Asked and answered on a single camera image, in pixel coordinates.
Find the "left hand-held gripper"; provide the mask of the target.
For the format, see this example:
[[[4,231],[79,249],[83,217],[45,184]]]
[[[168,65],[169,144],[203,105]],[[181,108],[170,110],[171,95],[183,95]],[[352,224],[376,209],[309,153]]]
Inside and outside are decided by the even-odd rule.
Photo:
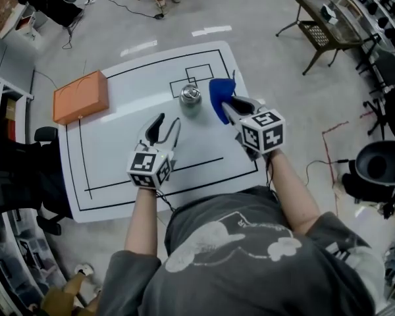
[[[131,182],[136,187],[159,189],[169,179],[173,170],[174,149],[180,135],[181,121],[177,117],[161,144],[155,144],[158,142],[159,129],[164,119],[164,113],[155,115],[138,133],[138,143],[129,155],[126,169]]]

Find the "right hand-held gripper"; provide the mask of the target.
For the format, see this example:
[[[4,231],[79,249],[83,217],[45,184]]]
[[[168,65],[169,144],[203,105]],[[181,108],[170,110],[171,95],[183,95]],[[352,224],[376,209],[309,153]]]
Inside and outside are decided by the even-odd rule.
[[[232,96],[221,103],[221,122],[238,131],[238,141],[251,161],[269,154],[285,143],[286,122],[275,109],[266,110],[258,100]]]

